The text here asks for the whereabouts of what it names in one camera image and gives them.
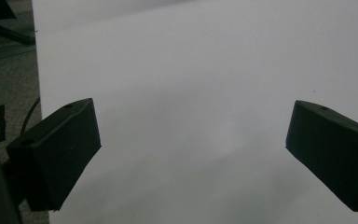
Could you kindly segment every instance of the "floor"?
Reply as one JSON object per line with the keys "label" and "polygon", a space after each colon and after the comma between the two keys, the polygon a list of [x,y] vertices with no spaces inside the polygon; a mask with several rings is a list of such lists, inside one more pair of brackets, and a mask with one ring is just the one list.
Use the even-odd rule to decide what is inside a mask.
{"label": "floor", "polygon": [[[25,35],[34,34],[34,19],[31,0],[8,0],[16,20],[2,20],[0,25]],[[22,45],[0,37],[0,52],[21,48]],[[35,49],[16,54],[2,54],[0,57],[0,118],[6,122],[0,126],[0,162],[8,159],[6,146],[20,135],[21,126],[30,108],[39,97],[37,59]],[[27,129],[41,120],[40,105],[33,112]],[[22,221],[48,223],[48,212],[31,212],[26,201],[20,205]]]}

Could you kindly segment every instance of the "white backdrop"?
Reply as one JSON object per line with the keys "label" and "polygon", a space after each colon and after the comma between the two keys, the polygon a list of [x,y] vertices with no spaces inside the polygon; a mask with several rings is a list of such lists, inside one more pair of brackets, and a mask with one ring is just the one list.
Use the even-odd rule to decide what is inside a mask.
{"label": "white backdrop", "polygon": [[358,121],[358,1],[34,0],[43,116],[103,147],[51,223],[358,223],[285,149],[295,100]]}

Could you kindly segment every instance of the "wire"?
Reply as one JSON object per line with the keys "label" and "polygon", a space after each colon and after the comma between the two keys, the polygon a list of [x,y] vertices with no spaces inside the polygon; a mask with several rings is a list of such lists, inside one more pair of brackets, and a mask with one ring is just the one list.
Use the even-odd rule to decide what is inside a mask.
{"label": "wire", "polygon": [[34,109],[36,108],[36,106],[39,104],[40,102],[40,97],[38,97],[36,99],[36,101],[34,102],[34,104],[32,105],[31,109],[28,111],[27,117],[25,117],[24,122],[22,123],[22,128],[21,128],[21,132],[20,134],[25,133],[25,128],[27,127],[28,121],[32,115],[32,113],[34,112]]}

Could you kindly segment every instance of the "dark gray carpet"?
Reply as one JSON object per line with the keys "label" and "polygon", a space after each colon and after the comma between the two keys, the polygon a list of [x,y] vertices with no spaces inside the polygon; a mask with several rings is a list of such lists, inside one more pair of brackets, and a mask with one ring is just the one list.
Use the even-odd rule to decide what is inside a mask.
{"label": "dark gray carpet", "polygon": [[[16,14],[18,20],[0,21],[0,24],[18,32],[34,31],[32,11]],[[19,45],[0,37],[0,48]],[[0,140],[0,162],[7,160],[6,146],[20,135],[24,119],[39,97],[36,52],[18,54],[0,59],[0,106],[5,109],[6,128],[0,130],[6,138]],[[35,109],[27,129],[41,120],[40,105]],[[26,201],[20,205],[24,224],[48,223],[48,212],[31,212]]]}

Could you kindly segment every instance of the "black plastic housing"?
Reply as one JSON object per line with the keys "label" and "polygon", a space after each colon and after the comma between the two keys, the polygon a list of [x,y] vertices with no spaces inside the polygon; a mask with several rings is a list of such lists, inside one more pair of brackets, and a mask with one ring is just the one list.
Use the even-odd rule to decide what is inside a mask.
{"label": "black plastic housing", "polygon": [[33,211],[60,210],[101,147],[92,99],[65,105],[7,146]]}
{"label": "black plastic housing", "polygon": [[352,211],[358,211],[358,123],[322,105],[296,101],[288,150]]}

